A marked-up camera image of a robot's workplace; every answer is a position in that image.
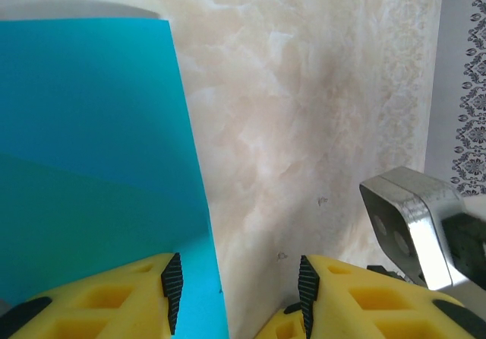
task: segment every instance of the marble wall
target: marble wall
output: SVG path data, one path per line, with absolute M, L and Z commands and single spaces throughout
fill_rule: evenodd
M 441 0 L 108 1 L 171 22 L 233 338 L 302 254 L 389 264 L 358 184 L 423 169 Z

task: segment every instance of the black rubber pad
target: black rubber pad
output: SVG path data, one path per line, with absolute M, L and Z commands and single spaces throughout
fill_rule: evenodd
M 0 339 L 7 339 L 19 331 L 52 302 L 50 297 L 39 297 L 21 303 L 0 316 Z
M 166 269 L 160 275 L 162 279 L 162 288 L 164 296 L 169 299 L 169 326 L 172 335 L 175 334 L 175 325 L 177 324 L 177 315 L 179 313 L 179 303 L 182 295 L 182 277 L 181 255 L 175 253 Z
M 435 299 L 434 305 L 475 339 L 486 339 L 486 322 L 471 310 L 442 299 Z
M 301 257 L 298 270 L 298 295 L 301 300 L 302 315 L 304 317 L 305 336 L 311 339 L 314 323 L 313 304 L 319 291 L 319 275 L 312 267 L 305 255 Z
M 457 270 L 486 290 L 486 222 L 457 214 L 442 223 Z
M 283 310 L 283 313 L 288 315 L 292 314 L 293 312 L 296 312 L 301 309 L 301 303 L 293 303 L 291 305 L 288 305 L 285 310 Z
M 405 278 L 401 277 L 399 274 L 393 271 L 387 271 L 383 265 L 368 265 L 366 267 L 369 271 L 382 274 L 384 276 L 396 278 L 397 280 L 405 280 Z

